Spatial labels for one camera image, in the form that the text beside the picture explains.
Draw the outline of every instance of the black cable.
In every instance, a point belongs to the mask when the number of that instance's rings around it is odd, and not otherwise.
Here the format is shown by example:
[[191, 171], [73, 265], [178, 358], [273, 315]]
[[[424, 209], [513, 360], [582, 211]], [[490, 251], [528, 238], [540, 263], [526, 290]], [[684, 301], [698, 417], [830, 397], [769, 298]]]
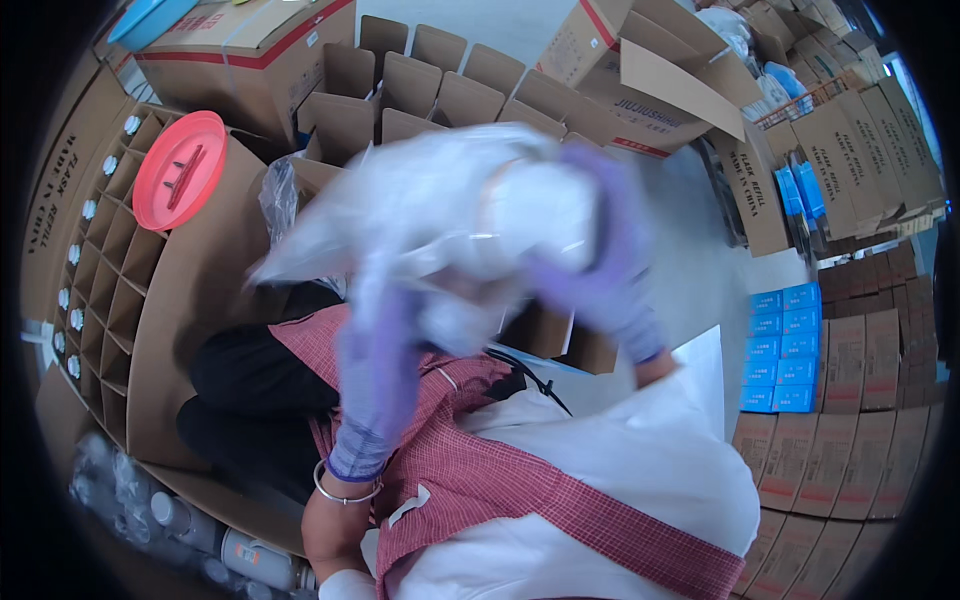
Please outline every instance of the black cable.
[[534, 375], [534, 372], [530, 371], [529, 367], [524, 365], [522, 362], [520, 362], [518, 359], [514, 358], [510, 354], [507, 354], [506, 352], [501, 352], [500, 350], [496, 350], [493, 348], [487, 348], [487, 354], [492, 358], [495, 358], [499, 361], [507, 363], [514, 369], [519, 369], [520, 372], [522, 372], [526, 376], [533, 379], [534, 383], [537, 384], [537, 388], [540, 390], [541, 394], [543, 394], [544, 396], [552, 397], [553, 401], [556, 402], [558, 406], [563, 408], [565, 413], [573, 417], [573, 413], [571, 413], [570, 410], [566, 408], [566, 405], [557, 397], [556, 394], [553, 393], [553, 379], [549, 379], [546, 382], [546, 384], [544, 384], [542, 381], [540, 381], [537, 378], [536, 375]]

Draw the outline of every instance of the blue packaging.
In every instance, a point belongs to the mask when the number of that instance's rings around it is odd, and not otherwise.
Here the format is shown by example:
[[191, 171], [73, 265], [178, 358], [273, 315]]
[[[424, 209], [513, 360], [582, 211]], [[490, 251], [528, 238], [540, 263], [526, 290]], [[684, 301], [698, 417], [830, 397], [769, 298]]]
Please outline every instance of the blue packaging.
[[780, 359], [780, 338], [747, 338], [743, 360], [748, 363]]
[[772, 409], [780, 413], [809, 413], [813, 410], [814, 385], [779, 385], [774, 389]]
[[779, 312], [783, 312], [783, 290], [750, 296], [751, 315], [769, 315]]
[[777, 384], [777, 361], [744, 363], [742, 385], [770, 386]]
[[774, 389], [771, 387], [744, 387], [740, 390], [740, 410], [750, 413], [773, 411]]
[[818, 304], [812, 308], [788, 310], [783, 313], [783, 335], [795, 333], [819, 333], [823, 313]]
[[777, 385], [817, 385], [819, 369], [817, 358], [781, 358], [777, 364]]
[[783, 310], [797, 310], [820, 305], [820, 284], [816, 281], [783, 288]]
[[795, 333], [780, 338], [780, 356], [778, 358], [812, 358], [820, 355], [820, 335], [817, 333]]
[[770, 336], [779, 336], [783, 328], [783, 313], [770, 315], [754, 315], [750, 318], [750, 325], [747, 328], [748, 338], [763, 338]]

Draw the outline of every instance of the orange wire basket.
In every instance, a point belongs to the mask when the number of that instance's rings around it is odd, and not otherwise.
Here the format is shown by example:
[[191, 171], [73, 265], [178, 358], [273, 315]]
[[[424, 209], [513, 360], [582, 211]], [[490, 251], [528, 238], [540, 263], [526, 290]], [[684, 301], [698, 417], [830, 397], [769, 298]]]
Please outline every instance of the orange wire basket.
[[826, 104], [832, 98], [839, 96], [848, 89], [863, 89], [867, 85], [853, 71], [844, 71], [828, 82], [798, 96], [782, 107], [767, 113], [754, 121], [762, 130], [768, 130], [782, 121], [792, 121], [807, 113], [813, 108]]

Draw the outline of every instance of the forearm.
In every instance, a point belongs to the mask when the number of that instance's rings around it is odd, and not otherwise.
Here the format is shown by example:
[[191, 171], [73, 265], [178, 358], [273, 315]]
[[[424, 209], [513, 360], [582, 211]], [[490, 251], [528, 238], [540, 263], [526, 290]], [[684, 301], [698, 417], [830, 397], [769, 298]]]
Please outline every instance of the forearm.
[[[340, 481], [329, 471], [320, 480], [330, 495], [338, 498], [362, 498], [373, 491], [373, 482]], [[303, 510], [300, 531], [303, 549], [317, 576], [317, 583], [344, 569], [369, 573], [360, 552], [360, 541], [367, 533], [370, 501], [344, 505], [313, 492]]]
[[663, 379], [677, 369], [673, 355], [669, 350], [663, 350], [656, 358], [634, 367], [636, 374], [636, 388], [645, 388], [655, 381]]

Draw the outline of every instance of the red checkered apron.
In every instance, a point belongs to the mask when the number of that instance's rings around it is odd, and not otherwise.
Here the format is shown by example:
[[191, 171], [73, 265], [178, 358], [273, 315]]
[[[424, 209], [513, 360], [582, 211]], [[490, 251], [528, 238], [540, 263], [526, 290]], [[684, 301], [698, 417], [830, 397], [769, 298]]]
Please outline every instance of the red checkered apron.
[[[275, 337], [334, 388], [339, 388], [334, 333], [345, 305], [289, 324]], [[453, 359], [427, 354], [420, 361], [420, 398], [414, 423], [383, 473], [374, 499], [377, 523], [418, 493], [430, 498], [391, 527], [380, 527], [377, 596], [387, 597], [385, 575], [399, 559], [493, 518], [537, 513], [608, 559], [694, 600], [726, 600], [743, 559], [695, 538], [591, 488], [550, 463], [510, 445], [461, 431], [454, 414], [491, 402], [483, 396], [509, 368], [488, 356]], [[323, 457], [339, 420], [311, 422]]]

